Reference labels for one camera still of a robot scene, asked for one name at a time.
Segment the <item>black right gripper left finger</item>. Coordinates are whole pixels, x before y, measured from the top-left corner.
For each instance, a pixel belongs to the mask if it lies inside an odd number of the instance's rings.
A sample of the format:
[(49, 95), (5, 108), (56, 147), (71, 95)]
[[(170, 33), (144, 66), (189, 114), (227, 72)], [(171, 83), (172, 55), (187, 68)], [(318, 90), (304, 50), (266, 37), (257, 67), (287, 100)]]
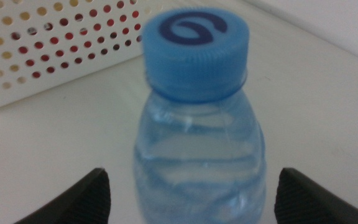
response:
[(95, 168), (52, 201), (19, 220), (26, 224), (107, 224), (111, 211), (108, 173)]

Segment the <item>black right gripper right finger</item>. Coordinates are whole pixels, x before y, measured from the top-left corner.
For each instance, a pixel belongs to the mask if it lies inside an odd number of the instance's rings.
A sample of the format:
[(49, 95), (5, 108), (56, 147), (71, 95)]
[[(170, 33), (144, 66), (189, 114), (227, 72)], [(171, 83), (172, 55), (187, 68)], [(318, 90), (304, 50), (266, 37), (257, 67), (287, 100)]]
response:
[(290, 167), (279, 175), (274, 213), (278, 224), (358, 224), (358, 208)]

